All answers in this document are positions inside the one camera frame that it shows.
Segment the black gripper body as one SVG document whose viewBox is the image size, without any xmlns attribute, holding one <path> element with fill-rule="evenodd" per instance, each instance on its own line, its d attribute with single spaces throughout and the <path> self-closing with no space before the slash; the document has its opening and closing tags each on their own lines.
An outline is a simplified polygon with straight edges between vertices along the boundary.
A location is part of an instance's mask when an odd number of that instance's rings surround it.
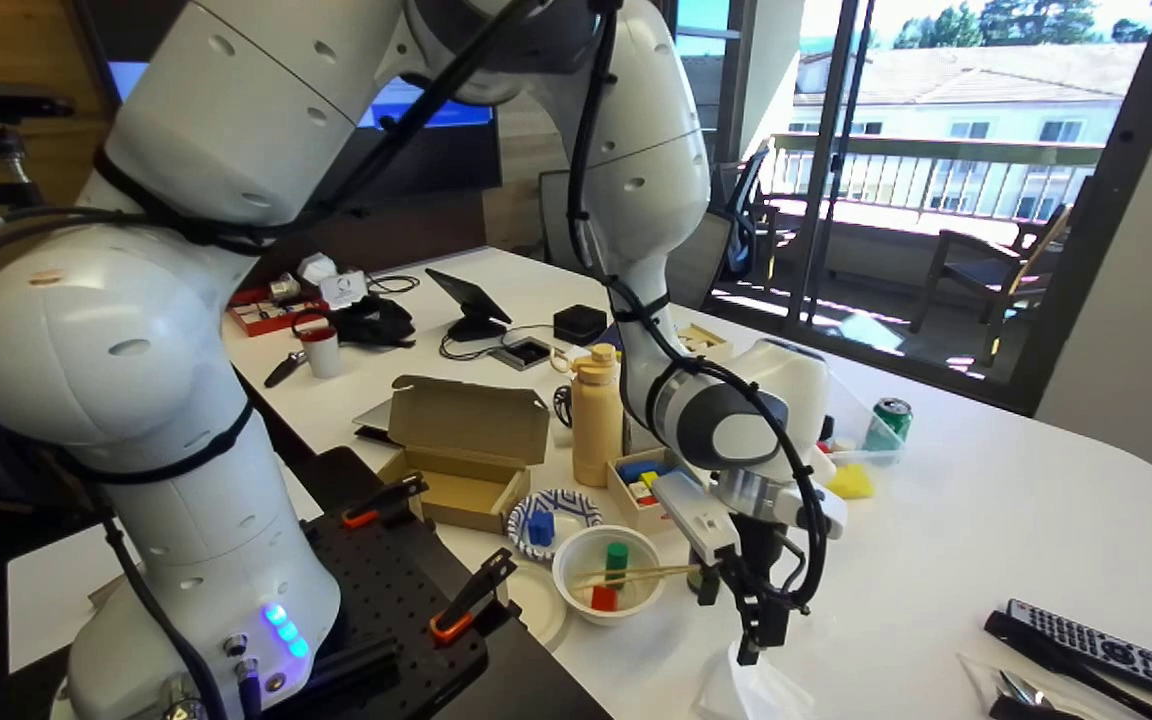
<svg viewBox="0 0 1152 720">
<path fill-rule="evenodd" d="M 789 541 L 779 520 L 737 514 L 737 549 L 715 556 L 719 581 L 737 596 L 748 630 L 784 630 L 792 613 L 805 613 L 825 581 L 828 529 L 810 529 L 810 549 Z M 771 562 L 792 552 L 798 573 L 771 582 Z"/>
</svg>

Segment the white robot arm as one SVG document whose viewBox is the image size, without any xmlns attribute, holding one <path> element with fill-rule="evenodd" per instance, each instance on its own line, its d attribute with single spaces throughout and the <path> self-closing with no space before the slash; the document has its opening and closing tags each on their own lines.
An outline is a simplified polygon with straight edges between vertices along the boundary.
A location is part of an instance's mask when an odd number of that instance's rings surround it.
<svg viewBox="0 0 1152 720">
<path fill-rule="evenodd" d="M 664 326 L 709 151 L 651 0 L 185 0 L 79 196 L 0 213 L 0 432 L 94 490 L 126 561 L 69 649 L 65 720 L 243 720 L 310 686 L 346 589 L 289 506 L 219 320 L 332 170 L 381 168 L 350 140 L 394 78 L 429 102 L 541 100 L 624 404 L 686 462 L 664 501 L 737 596 L 737 652 L 761 661 L 810 607 L 768 556 L 825 520 L 815 415 Z"/>
</svg>

